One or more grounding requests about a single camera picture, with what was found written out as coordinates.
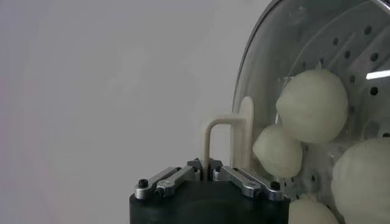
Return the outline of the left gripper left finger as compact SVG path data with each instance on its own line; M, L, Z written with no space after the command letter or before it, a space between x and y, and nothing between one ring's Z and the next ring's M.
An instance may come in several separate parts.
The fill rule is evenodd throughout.
M201 179L202 165L200 159L196 158L188 161L184 167L167 167L150 178L140 179L134 187L133 195L138 200L147 200L153 195L172 197L184 182Z

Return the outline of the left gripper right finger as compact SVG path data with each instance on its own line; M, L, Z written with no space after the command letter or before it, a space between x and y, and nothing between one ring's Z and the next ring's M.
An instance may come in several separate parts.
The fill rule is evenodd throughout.
M211 159L209 177L212 181L228 181L249 198L264 195L270 201L283 201L285 195L278 181L269 181L246 169L224 166L221 161Z

